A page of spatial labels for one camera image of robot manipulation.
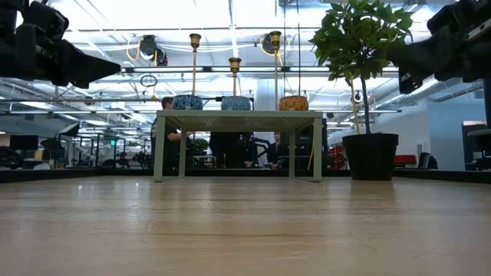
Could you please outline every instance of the black equipment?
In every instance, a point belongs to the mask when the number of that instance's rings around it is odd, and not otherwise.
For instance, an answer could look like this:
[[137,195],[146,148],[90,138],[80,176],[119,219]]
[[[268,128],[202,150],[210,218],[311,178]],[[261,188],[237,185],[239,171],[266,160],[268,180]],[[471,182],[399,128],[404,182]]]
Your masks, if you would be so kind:
[[144,35],[143,40],[140,41],[140,51],[146,56],[152,57],[154,61],[157,56],[157,66],[167,66],[169,60],[167,54],[157,47],[155,42],[155,35]]
[[11,135],[10,148],[13,150],[38,150],[39,136],[37,135]]
[[[62,39],[68,19],[43,3],[0,0],[0,77],[88,88],[90,82],[120,72],[119,64],[84,54]],[[17,11],[24,22],[15,29]]]
[[0,146],[0,166],[17,169],[22,168],[23,163],[22,155],[7,146]]
[[434,74],[439,81],[483,79],[488,130],[469,133],[483,151],[491,150],[491,3],[460,0],[446,5],[428,22],[431,38],[390,49],[386,57],[399,65],[399,89],[410,94]]
[[275,48],[273,47],[273,44],[271,43],[271,35],[269,35],[269,34],[264,35],[261,47],[268,54],[274,54],[275,53]]

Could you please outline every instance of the wall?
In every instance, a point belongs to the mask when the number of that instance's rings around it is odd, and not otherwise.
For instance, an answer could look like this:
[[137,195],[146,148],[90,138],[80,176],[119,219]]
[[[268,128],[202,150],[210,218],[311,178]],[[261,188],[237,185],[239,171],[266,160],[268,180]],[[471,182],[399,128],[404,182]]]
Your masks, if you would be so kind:
[[428,103],[431,153],[442,170],[464,170],[462,123],[485,120],[484,100],[473,94],[442,103]]
[[[402,113],[386,113],[375,118],[371,125],[372,133],[399,134],[397,155],[417,156],[417,145],[423,145],[423,151],[430,151],[430,131],[427,114],[427,101],[417,102],[412,107],[401,107]],[[333,133],[328,138],[328,144],[340,143],[342,137],[356,134],[356,130],[343,130]]]

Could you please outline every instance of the table leg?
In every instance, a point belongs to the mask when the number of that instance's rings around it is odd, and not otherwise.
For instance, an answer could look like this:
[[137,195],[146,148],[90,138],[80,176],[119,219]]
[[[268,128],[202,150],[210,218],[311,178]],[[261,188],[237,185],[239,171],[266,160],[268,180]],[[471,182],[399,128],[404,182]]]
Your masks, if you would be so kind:
[[314,182],[322,177],[322,118],[314,119]]
[[288,164],[288,176],[295,177],[295,131],[290,131],[288,138],[290,139],[289,149],[289,164]]
[[155,159],[153,160],[153,180],[163,181],[163,144],[165,140],[166,118],[157,118],[157,130],[155,136]]
[[186,171],[186,142],[187,142],[187,130],[181,129],[181,149],[179,154],[179,177],[183,178]]

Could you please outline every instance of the ductwork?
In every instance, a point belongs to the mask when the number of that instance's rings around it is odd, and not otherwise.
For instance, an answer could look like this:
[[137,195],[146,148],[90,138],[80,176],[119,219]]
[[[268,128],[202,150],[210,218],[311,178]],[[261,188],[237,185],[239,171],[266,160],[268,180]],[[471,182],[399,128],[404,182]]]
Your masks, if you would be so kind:
[[479,80],[479,81],[476,81],[472,84],[471,87],[469,88],[466,88],[466,89],[462,89],[458,92],[455,92],[455,93],[452,93],[452,94],[449,94],[449,95],[446,95],[446,96],[443,96],[443,97],[439,97],[437,99],[431,99],[431,98],[428,98],[428,100],[432,103],[442,103],[446,100],[451,100],[453,98],[456,98],[456,97],[459,97],[459,96],[462,96],[462,95],[465,95],[465,94],[469,94],[469,93],[472,93],[472,92],[475,92],[477,90],[482,90],[483,89],[483,81],[482,80]]
[[390,100],[386,100],[383,103],[378,104],[375,107],[375,109],[384,109],[384,108],[387,108],[393,104],[414,103],[420,99],[423,99],[425,97],[430,96],[431,94],[435,94],[436,92],[446,90],[448,88],[451,88],[451,87],[453,87],[457,84],[461,84],[461,83],[462,83],[461,78],[452,78],[452,79],[449,79],[446,81],[441,81],[441,82],[438,82],[432,78],[430,80],[427,80],[425,83],[423,83],[423,86],[420,87],[421,90],[415,90],[411,94],[401,94],[401,95],[394,97]]

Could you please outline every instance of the table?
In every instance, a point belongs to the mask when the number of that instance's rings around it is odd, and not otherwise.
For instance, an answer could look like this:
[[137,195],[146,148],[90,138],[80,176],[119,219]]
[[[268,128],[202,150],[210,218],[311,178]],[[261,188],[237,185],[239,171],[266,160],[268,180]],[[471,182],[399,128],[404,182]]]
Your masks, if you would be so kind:
[[[156,149],[153,179],[165,182],[175,177],[163,176],[163,150],[166,123],[188,131],[214,132],[288,132],[288,176],[295,178],[295,135],[299,130],[314,125],[314,175],[307,178],[321,181],[322,171],[322,112],[315,111],[232,111],[232,110],[161,110],[157,111]],[[181,136],[180,152],[186,152],[186,135]],[[180,154],[178,178],[185,176],[186,155]]]

